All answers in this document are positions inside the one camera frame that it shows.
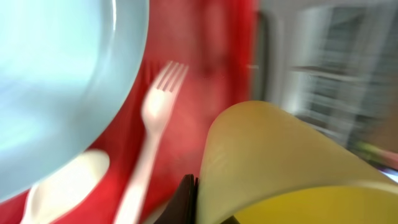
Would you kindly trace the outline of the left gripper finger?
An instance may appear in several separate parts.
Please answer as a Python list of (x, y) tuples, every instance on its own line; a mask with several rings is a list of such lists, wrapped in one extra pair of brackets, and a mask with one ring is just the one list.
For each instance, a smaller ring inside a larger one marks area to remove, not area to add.
[(198, 179), (193, 174), (183, 177), (165, 210), (155, 224), (194, 224)]

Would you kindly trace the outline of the yellow plastic cup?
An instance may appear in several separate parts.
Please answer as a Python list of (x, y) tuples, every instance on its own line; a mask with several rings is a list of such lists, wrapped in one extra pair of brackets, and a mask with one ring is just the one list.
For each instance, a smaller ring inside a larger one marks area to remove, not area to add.
[(206, 139), (197, 223), (397, 224), (397, 184), (264, 101), (224, 110)]

